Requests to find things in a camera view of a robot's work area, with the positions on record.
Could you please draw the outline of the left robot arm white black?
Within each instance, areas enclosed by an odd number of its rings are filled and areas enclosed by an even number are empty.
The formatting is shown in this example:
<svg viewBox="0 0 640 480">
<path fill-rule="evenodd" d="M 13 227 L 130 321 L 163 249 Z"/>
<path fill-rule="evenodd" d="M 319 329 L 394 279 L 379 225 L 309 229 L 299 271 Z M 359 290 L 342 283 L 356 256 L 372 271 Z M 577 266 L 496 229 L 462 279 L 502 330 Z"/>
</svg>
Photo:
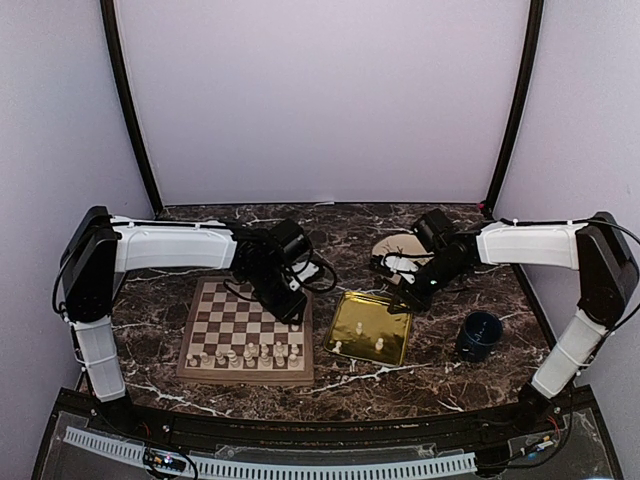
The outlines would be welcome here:
<svg viewBox="0 0 640 480">
<path fill-rule="evenodd" d="M 296 222 L 270 229 L 232 221 L 180 222 L 115 216 L 90 208 L 64 250 L 51 305 L 77 340 L 80 363 L 103 405 L 101 417 L 120 436 L 141 427 L 140 412 L 123 398 L 127 388 L 112 328 L 114 281 L 145 269 L 206 268 L 248 283 L 252 297 L 283 324 L 298 324 L 306 291 L 323 273 Z"/>
</svg>

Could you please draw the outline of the white chess king piece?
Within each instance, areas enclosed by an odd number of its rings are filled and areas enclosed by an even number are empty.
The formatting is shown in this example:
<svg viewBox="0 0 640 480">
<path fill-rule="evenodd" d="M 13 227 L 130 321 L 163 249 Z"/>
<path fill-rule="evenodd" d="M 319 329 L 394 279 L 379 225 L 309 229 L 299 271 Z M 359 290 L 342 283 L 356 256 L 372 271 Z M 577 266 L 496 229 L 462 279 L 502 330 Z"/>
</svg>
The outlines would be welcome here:
<svg viewBox="0 0 640 480">
<path fill-rule="evenodd" d="M 253 353 L 249 350 L 245 351 L 243 353 L 243 358 L 244 358 L 244 363 L 243 363 L 243 367 L 245 369 L 255 369 L 256 368 L 256 361 L 255 358 L 253 356 Z"/>
</svg>

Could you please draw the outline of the white chess rook piece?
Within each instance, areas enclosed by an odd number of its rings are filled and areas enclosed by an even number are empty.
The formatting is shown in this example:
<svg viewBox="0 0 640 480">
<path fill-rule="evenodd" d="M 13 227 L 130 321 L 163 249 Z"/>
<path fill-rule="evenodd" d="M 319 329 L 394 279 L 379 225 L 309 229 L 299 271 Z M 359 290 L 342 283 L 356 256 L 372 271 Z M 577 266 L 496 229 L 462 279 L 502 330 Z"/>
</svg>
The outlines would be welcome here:
<svg viewBox="0 0 640 480">
<path fill-rule="evenodd" d="M 186 356 L 186 359 L 190 367 L 196 367 L 198 365 L 198 361 L 195 359 L 195 357 L 192 354 L 188 354 Z"/>
</svg>

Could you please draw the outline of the white chess queen piece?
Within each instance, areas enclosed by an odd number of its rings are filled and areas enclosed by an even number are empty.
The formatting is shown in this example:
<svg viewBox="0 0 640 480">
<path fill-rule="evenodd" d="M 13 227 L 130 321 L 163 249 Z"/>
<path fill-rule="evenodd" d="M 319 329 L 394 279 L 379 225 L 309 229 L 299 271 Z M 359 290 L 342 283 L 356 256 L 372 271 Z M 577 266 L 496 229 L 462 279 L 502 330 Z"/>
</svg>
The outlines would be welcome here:
<svg viewBox="0 0 640 480">
<path fill-rule="evenodd" d="M 232 369 L 236 369 L 240 367 L 240 364 L 241 364 L 240 359 L 234 350 L 230 350 L 227 354 L 227 357 L 228 357 L 229 366 Z"/>
</svg>

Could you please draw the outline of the gold metal tray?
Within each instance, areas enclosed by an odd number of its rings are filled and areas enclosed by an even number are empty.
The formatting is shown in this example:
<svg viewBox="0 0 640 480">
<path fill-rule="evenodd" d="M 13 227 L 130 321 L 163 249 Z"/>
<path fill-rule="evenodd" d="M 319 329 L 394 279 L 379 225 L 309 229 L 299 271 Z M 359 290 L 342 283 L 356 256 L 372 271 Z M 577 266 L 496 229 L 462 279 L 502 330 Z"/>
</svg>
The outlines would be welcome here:
<svg viewBox="0 0 640 480">
<path fill-rule="evenodd" d="M 401 366 L 411 330 L 413 315 L 388 312 L 390 300 L 356 291 L 345 292 L 338 301 L 324 349 L 332 354 L 367 361 L 383 366 Z M 363 333 L 357 335 L 356 325 L 362 323 Z M 379 338 L 384 339 L 381 352 L 375 350 Z M 332 350 L 342 342 L 341 353 Z"/>
</svg>

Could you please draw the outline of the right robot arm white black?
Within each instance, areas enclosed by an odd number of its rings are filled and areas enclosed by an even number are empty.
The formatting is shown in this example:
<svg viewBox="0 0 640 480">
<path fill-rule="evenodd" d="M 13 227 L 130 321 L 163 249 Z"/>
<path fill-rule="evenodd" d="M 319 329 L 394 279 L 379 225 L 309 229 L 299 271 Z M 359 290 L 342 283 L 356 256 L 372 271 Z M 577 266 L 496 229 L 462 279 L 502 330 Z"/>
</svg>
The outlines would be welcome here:
<svg viewBox="0 0 640 480">
<path fill-rule="evenodd" d="M 461 228 L 435 209 L 414 223 L 410 235 L 422 252 L 390 251 L 372 259 L 399 279 L 393 305 L 426 312 L 437 292 L 473 267 L 513 265 L 522 269 L 545 316 L 567 314 L 550 323 L 555 344 L 528 382 L 534 395 L 511 410 L 510 424 L 521 434 L 547 420 L 546 400 L 588 369 L 607 339 L 639 311 L 639 236 L 606 211 Z"/>
</svg>

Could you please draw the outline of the wooden chess board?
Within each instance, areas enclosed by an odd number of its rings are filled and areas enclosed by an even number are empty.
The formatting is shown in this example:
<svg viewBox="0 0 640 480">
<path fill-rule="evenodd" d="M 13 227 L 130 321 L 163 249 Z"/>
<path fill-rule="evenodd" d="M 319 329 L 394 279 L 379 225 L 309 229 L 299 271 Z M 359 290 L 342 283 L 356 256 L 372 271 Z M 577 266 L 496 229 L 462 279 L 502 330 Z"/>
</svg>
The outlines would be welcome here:
<svg viewBox="0 0 640 480">
<path fill-rule="evenodd" d="M 259 303 L 249 299 L 252 289 L 249 285 L 240 288 L 241 295 L 235 296 L 229 292 L 223 278 L 203 277 L 198 280 L 193 296 L 191 310 L 185 327 L 185 334 L 181 345 L 177 365 L 177 377 L 185 382 L 199 382 L 208 384 L 232 385 L 253 384 L 271 386 L 310 386 L 314 382 L 314 360 L 312 339 L 312 298 L 307 298 L 307 306 L 301 330 L 291 331 L 291 325 L 282 324 L 266 311 Z M 284 368 L 277 368 L 274 354 L 275 344 L 281 341 L 286 364 Z M 243 353 L 246 345 L 254 343 L 258 347 L 255 369 L 243 367 Z M 261 352 L 260 345 L 266 343 L 269 352 Z M 288 366 L 288 356 L 291 345 L 299 344 L 300 363 L 297 368 Z M 218 367 L 215 362 L 215 351 L 220 350 L 225 358 L 224 367 Z M 229 366 L 227 354 L 234 350 L 239 359 L 240 367 L 232 369 Z M 209 356 L 207 367 L 200 366 L 200 354 L 206 352 Z M 272 357 L 272 368 L 259 368 L 259 356 L 268 353 Z M 198 361 L 196 367 L 190 367 L 186 356 L 192 354 Z"/>
</svg>

